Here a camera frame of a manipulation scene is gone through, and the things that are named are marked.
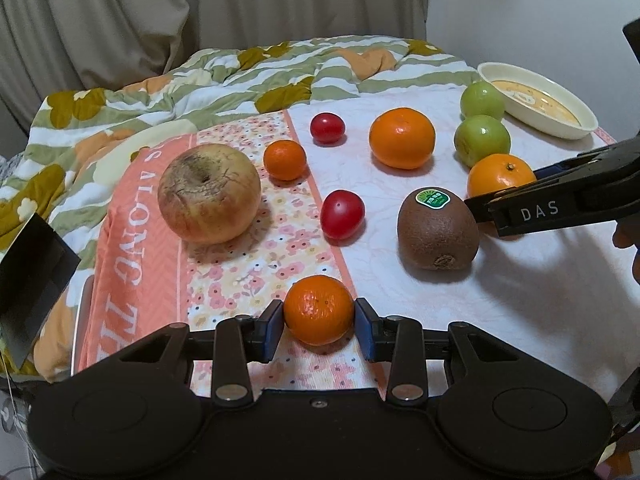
screw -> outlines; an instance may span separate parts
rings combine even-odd
[[[424,394],[424,390],[420,386],[415,384],[398,384],[393,390],[391,395],[399,400],[415,400],[420,399]]]
[[[216,397],[222,400],[239,400],[247,394],[242,384],[224,384],[216,388]]]

black card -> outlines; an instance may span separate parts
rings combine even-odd
[[[20,368],[80,258],[40,216],[25,222],[0,262],[0,337]]]
[[[631,45],[631,50],[634,51],[640,62],[640,18],[625,25],[622,32],[624,32],[626,40]]]

orange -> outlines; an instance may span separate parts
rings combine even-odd
[[[291,333],[312,346],[338,341],[353,325],[353,298],[335,278],[316,274],[294,283],[284,299]]]
[[[466,181],[466,193],[469,197],[478,196],[535,181],[536,176],[524,160],[505,153],[494,153],[471,168]]]
[[[278,180],[296,180],[306,170],[306,153],[293,140],[276,140],[264,150],[264,169]]]
[[[373,121],[369,145],[382,164],[399,170],[415,170],[433,153],[436,131],[429,118],[420,112],[395,108]]]

green apple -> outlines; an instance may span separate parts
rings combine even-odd
[[[488,115],[476,115],[458,126],[453,144],[460,160],[472,168],[486,156],[509,153],[511,136],[499,120]]]
[[[489,115],[500,121],[504,115],[504,100],[500,91],[491,83],[476,81],[462,92],[460,111],[466,118]]]

bed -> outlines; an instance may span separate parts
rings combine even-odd
[[[0,188],[0,251],[36,211],[81,263],[32,358],[10,370],[13,377],[56,381],[70,374],[74,342],[84,340],[76,329],[86,317],[78,309],[83,295],[91,295],[85,285],[95,274],[98,236],[114,190],[139,153],[175,136],[286,108],[411,88],[462,88],[477,78],[462,60],[426,41],[343,36],[205,49],[166,75],[120,91],[50,95],[34,118],[23,159]]]
[[[438,330],[467,320],[610,397],[640,358],[634,344],[640,328],[640,295],[630,273],[634,255],[612,247],[612,224],[507,240],[483,226],[481,249],[468,272],[420,272],[398,257],[396,218],[405,196],[429,185],[465,195],[466,169],[454,158],[452,143],[463,89],[410,86],[294,105],[140,151],[114,192],[98,237],[95,284],[89,307],[81,308],[74,367],[81,370],[178,320],[206,330],[225,317],[255,316],[271,300],[284,298],[296,280],[328,274],[354,296],[367,298],[381,316],[401,314]],[[420,170],[391,170],[370,156],[370,124],[401,106],[425,113],[436,128],[433,158]],[[344,144],[326,148],[313,142],[309,123],[325,111],[345,121]],[[579,142],[550,142],[513,120],[505,124],[512,153],[535,167],[610,142],[601,131]],[[309,176],[288,186],[274,184],[261,165],[265,146],[282,138],[304,147],[310,167]],[[263,205],[241,237],[203,247],[172,234],[146,190],[157,186],[179,153],[208,142],[229,144],[255,162]],[[319,229],[322,199],[335,189],[356,192],[367,210],[364,231],[343,244],[328,242]],[[608,304],[615,308],[606,309]],[[197,363],[192,377],[194,391],[205,396],[210,364]],[[430,393],[442,393],[442,364],[429,368]],[[364,362],[351,335],[313,351],[285,332],[274,360],[251,364],[250,373],[256,396],[266,387],[385,386],[383,367]]]

